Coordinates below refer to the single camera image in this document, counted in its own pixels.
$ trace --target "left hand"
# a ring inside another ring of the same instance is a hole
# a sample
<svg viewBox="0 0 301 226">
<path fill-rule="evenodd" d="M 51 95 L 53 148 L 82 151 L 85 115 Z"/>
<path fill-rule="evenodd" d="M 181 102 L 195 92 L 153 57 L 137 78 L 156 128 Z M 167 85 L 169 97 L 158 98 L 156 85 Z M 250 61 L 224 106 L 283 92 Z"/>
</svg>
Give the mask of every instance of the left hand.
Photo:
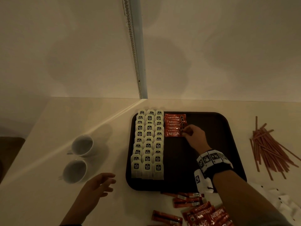
<svg viewBox="0 0 301 226">
<path fill-rule="evenodd" d="M 107 192 L 113 191 L 113 188 L 109 186 L 116 183 L 116 180 L 112 179 L 114 177 L 115 175 L 112 173 L 101 173 L 87 181 L 61 225 L 82 224 L 98 204 L 99 198 L 105 197 L 108 195 Z"/>
</svg>

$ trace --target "black tray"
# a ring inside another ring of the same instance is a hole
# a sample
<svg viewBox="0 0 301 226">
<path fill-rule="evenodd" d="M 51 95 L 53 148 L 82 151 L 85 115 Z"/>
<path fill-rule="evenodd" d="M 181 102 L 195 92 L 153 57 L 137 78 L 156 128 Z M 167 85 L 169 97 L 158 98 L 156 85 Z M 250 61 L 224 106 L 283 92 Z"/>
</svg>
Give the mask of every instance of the black tray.
<svg viewBox="0 0 301 226">
<path fill-rule="evenodd" d="M 206 133 L 210 147 L 221 151 L 233 164 L 234 171 L 246 181 L 246 175 L 227 119 L 213 112 L 165 112 L 186 114 L 187 124 L 194 124 Z M 135 140 L 135 114 L 132 119 L 129 152 L 126 165 L 126 181 L 134 190 L 161 191 L 168 193 L 197 193 L 194 171 L 199 169 L 196 150 L 190 147 L 184 137 L 165 137 L 163 164 L 164 180 L 131 178 L 131 156 Z"/>
</svg>

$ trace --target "table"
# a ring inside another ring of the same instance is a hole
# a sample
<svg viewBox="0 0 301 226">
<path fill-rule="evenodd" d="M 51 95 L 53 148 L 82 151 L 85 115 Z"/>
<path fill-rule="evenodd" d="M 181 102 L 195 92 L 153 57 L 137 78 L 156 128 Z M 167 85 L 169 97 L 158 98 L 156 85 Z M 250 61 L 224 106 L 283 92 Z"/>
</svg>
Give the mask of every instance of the table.
<svg viewBox="0 0 301 226">
<path fill-rule="evenodd" d="M 277 141 L 301 157 L 301 103 L 117 98 L 52 98 L 0 185 L 0 221 L 3 225 L 58 225 L 83 183 L 68 185 L 58 177 L 76 157 L 67 155 L 72 141 L 91 134 L 100 145 L 102 158 L 95 160 L 95 174 L 113 172 L 114 192 L 102 198 L 84 225 L 148 225 L 154 209 L 180 216 L 172 197 L 158 192 L 138 192 L 126 183 L 126 157 L 130 124 L 140 108 L 165 111 L 209 111 L 224 115 L 230 125 L 248 181 L 278 188 L 301 204 L 300 168 L 291 167 L 284 180 L 264 166 L 257 172 L 249 138 L 255 128 L 268 123 Z M 290 156 L 298 165 L 297 159 Z M 213 204 L 217 194 L 207 196 Z"/>
</svg>

